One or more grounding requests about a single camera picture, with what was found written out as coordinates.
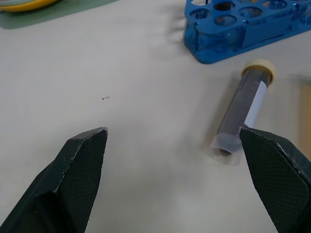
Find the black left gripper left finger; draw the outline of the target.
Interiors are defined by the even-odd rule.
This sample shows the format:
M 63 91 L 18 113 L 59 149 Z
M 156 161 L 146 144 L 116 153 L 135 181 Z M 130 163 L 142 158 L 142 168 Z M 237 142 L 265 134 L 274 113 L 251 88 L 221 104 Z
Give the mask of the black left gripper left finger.
M 85 233 L 96 199 L 108 131 L 70 138 L 32 181 L 0 233 Z

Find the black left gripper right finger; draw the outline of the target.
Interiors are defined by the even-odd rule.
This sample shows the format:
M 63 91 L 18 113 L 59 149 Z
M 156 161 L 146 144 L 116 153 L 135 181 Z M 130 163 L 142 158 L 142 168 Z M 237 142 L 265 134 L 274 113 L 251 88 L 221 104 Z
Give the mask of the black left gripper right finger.
M 240 140 L 253 185 L 278 233 L 311 233 L 311 161 L 270 132 L 242 127 Z

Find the clear tube with yellow cap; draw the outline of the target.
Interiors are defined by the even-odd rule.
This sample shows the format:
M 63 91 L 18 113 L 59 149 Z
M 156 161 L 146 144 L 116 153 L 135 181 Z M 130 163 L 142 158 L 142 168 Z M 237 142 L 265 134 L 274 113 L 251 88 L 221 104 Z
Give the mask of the clear tube with yellow cap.
M 254 126 L 268 87 L 274 81 L 276 68 L 268 60 L 249 61 L 241 72 L 241 80 L 214 136 L 210 149 L 214 158 L 227 165 L 240 162 L 242 127 Z

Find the blue plastic test tube rack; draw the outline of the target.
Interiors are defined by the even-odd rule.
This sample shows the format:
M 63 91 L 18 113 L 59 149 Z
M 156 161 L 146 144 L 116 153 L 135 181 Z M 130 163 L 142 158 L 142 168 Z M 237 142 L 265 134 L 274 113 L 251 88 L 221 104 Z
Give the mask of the blue plastic test tube rack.
M 311 30 L 311 0 L 187 0 L 184 44 L 202 64 Z

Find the green mat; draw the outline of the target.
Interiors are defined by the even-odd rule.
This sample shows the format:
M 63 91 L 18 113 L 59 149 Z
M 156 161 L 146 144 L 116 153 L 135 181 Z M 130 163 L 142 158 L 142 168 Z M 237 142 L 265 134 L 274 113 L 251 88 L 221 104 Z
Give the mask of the green mat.
M 0 13 L 0 27 L 18 29 L 104 6 L 117 0 L 58 0 L 39 9 Z

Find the yellow plate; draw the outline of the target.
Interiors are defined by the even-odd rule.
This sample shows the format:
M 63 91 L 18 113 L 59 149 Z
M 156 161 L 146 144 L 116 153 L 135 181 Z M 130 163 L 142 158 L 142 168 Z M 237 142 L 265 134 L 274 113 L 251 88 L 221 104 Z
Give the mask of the yellow plate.
M 6 12 L 25 12 L 40 9 L 60 0 L 0 0 L 0 10 Z

